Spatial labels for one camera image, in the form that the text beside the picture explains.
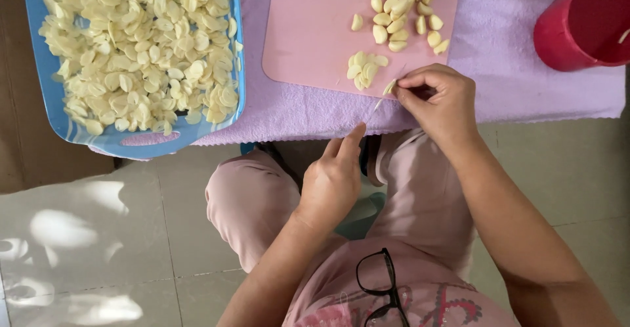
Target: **cardboard box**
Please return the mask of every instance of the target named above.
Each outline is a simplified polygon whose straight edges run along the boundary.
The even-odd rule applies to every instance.
[[[0,194],[109,173],[114,158],[71,144],[52,130],[24,0],[0,4]]]

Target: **eyeglasses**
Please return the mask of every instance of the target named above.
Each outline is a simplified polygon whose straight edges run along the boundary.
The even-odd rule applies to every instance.
[[[387,276],[386,271],[387,274],[389,274],[389,283],[381,281],[381,279]],[[396,272],[394,271],[394,264],[392,263],[392,258],[387,248],[383,248],[382,251],[369,255],[358,262],[357,282],[361,290],[367,294],[372,296],[389,296],[389,304],[378,308],[370,314],[366,319],[364,327],[367,327],[368,321],[387,315],[391,309],[398,309],[403,327],[410,327],[409,321],[403,312],[403,305],[398,298]],[[364,284],[373,287],[373,289],[367,289]]]

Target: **woman's right hand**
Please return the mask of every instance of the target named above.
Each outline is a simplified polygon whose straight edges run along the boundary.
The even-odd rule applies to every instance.
[[[409,90],[423,85],[437,90],[426,101]],[[398,80],[392,92],[447,156],[481,140],[474,115],[475,83],[452,68],[421,67]]]

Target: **person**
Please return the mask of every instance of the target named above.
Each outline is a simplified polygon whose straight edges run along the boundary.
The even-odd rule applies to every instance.
[[[516,326],[466,282],[475,228],[521,326],[621,326],[481,139],[474,81],[434,64],[394,94],[420,128],[382,136],[372,168],[388,199],[365,239],[332,233],[359,194],[363,123],[330,140],[302,195],[263,151],[217,168],[208,218],[248,273],[217,326]]]

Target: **woman's left hand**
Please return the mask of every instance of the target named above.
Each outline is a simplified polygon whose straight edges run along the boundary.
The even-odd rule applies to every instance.
[[[361,190],[359,142],[366,133],[360,123],[345,138],[328,142],[321,158],[304,174],[302,199],[294,215],[326,235],[348,215]]]

